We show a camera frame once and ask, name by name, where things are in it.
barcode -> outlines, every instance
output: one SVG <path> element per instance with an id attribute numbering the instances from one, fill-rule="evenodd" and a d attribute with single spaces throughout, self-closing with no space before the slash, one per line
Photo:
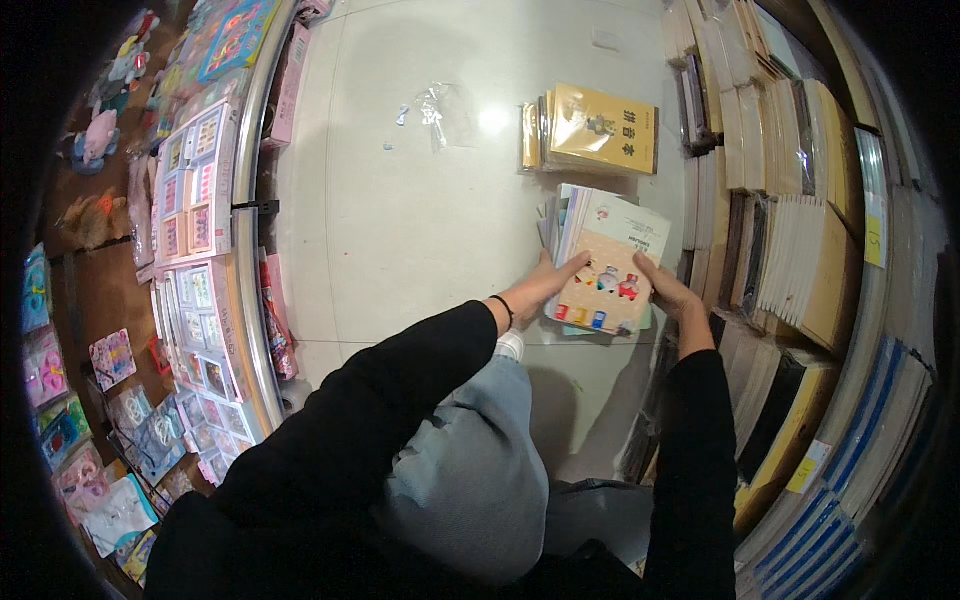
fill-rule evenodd
<path id="1" fill-rule="evenodd" d="M 294 46 L 294 62 L 303 62 L 303 52 L 306 50 L 306 42 L 302 39 L 297 40 Z"/>

black bracelet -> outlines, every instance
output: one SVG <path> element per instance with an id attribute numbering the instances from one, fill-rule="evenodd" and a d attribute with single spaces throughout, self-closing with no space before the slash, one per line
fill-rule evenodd
<path id="1" fill-rule="evenodd" d="M 496 298 L 503 303 L 503 307 L 507 309 L 507 314 L 510 315 L 510 324 L 507 326 L 507 329 L 512 329 L 514 327 L 514 311 L 510 310 L 510 304 L 506 300 L 500 298 L 497 294 L 491 296 L 491 298 Z"/>

hand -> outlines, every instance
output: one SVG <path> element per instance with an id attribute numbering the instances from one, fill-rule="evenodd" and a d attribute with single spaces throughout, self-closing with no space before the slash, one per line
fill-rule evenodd
<path id="1" fill-rule="evenodd" d="M 514 287 L 500 292 L 498 296 L 504 299 L 511 310 L 514 311 L 514 326 L 523 329 L 536 317 L 543 303 L 560 293 L 568 281 L 583 269 L 590 260 L 589 252 L 581 252 L 570 259 L 560 269 L 553 266 L 550 259 L 550 253 L 546 250 L 540 251 L 540 263 L 530 272 L 520 283 Z M 503 304 L 496 299 L 484 300 L 484 303 L 493 312 L 497 321 L 497 329 L 500 335 L 503 335 L 510 319 L 506 315 Z M 501 327 L 502 317 L 506 316 L 506 322 Z"/>
<path id="2" fill-rule="evenodd" d="M 683 321 L 684 317 L 693 312 L 698 315 L 706 313 L 703 301 L 690 288 L 680 283 L 663 267 L 658 269 L 646 254 L 643 252 L 634 254 L 634 264 L 650 279 L 654 287 L 653 302 L 668 316 L 677 321 Z"/>

brown plush toy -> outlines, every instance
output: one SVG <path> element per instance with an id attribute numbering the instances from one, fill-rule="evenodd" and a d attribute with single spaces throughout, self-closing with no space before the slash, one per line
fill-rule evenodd
<path id="1" fill-rule="evenodd" d="M 99 248 L 107 240 L 123 237 L 126 222 L 119 217 L 119 211 L 127 204 L 127 199 L 122 196 L 114 198 L 114 191 L 111 187 L 102 196 L 78 198 L 57 221 L 57 229 L 87 250 Z"/>

pink plush toy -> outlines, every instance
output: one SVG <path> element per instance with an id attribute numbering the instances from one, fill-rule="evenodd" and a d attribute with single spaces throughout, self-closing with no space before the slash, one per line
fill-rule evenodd
<path id="1" fill-rule="evenodd" d="M 84 164 L 90 164 L 90 160 L 100 158 L 104 155 L 104 152 L 107 151 L 107 146 L 109 146 L 113 140 L 113 133 L 116 126 L 116 110 L 107 110 L 93 117 L 93 120 L 90 121 L 90 127 L 86 128 Z"/>

